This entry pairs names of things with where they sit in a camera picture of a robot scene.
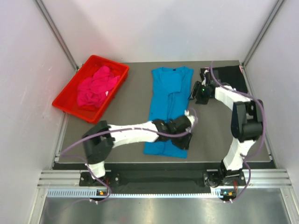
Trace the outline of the blue t shirt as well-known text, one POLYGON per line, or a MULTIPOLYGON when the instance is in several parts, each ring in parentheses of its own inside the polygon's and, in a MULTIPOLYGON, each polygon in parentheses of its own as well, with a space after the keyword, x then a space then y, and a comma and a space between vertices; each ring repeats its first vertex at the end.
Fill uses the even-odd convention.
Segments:
MULTIPOLYGON (((153 97, 150 104, 149 120, 161 119, 168 122, 184 115, 189 104, 194 70, 188 67, 152 70, 153 97)), ((185 159, 187 151, 167 142, 145 143, 145 154, 185 159)))

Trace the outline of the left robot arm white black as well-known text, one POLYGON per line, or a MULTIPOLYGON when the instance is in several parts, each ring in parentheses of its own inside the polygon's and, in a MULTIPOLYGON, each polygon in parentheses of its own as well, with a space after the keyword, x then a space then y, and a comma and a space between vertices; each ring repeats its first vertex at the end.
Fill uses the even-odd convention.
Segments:
POLYGON ((181 115, 164 121, 155 119, 142 124, 116 126, 105 120, 88 130, 83 136, 86 166, 91 171, 90 180, 101 185, 105 182, 105 159, 113 148, 139 143, 170 143, 174 147, 187 150, 192 137, 192 128, 197 118, 181 115))

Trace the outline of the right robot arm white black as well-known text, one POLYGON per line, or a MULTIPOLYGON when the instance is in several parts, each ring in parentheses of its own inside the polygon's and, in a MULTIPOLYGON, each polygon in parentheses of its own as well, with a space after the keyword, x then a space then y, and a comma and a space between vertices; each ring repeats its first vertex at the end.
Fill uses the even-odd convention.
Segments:
POLYGON ((236 92, 231 86, 218 86, 215 82, 205 84, 197 81, 192 89, 191 99, 197 104, 206 105, 214 98, 232 111, 232 143, 228 154, 221 161, 218 173, 209 175, 208 184, 217 181, 217 185, 228 185, 241 176, 243 159, 263 133, 262 111, 259 105, 249 97, 236 92))

